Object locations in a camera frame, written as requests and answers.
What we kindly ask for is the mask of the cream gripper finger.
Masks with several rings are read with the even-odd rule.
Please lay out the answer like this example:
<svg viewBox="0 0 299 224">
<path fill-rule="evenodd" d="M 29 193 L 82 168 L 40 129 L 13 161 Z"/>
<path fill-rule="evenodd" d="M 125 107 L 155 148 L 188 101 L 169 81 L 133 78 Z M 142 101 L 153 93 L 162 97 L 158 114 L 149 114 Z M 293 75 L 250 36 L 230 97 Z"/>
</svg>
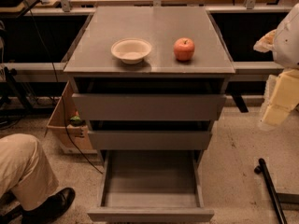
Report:
<svg viewBox="0 0 299 224">
<path fill-rule="evenodd" d="M 254 44 L 253 49 L 262 53 L 266 53 L 272 50 L 275 34 L 276 34 L 276 29 L 265 34 Z"/>
<path fill-rule="evenodd" d="M 280 125 L 291 111 L 278 105 L 268 105 L 262 115 L 261 122 L 270 126 Z"/>
</svg>

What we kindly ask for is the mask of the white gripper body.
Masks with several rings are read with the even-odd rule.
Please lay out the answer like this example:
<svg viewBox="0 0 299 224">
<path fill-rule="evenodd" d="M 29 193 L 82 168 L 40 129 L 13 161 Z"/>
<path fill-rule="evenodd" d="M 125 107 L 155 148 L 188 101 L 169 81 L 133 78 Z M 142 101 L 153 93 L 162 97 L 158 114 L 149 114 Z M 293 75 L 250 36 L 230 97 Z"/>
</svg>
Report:
<svg viewBox="0 0 299 224">
<path fill-rule="evenodd" d="M 290 69 L 282 72 L 270 98 L 270 105 L 278 110 L 292 111 L 299 104 L 299 71 Z"/>
</svg>

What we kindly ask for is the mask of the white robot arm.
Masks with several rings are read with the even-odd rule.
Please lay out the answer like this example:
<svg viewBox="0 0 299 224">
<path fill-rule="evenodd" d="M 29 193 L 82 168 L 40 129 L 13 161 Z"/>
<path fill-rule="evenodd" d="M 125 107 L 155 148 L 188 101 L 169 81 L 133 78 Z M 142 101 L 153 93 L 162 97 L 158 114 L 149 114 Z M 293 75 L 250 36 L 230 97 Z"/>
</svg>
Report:
<svg viewBox="0 0 299 224">
<path fill-rule="evenodd" d="M 269 76 L 261 107 L 259 127 L 272 130 L 299 105 L 299 4 L 276 29 L 260 38 L 253 49 L 271 51 L 274 62 L 283 67 L 278 76 Z"/>
</svg>

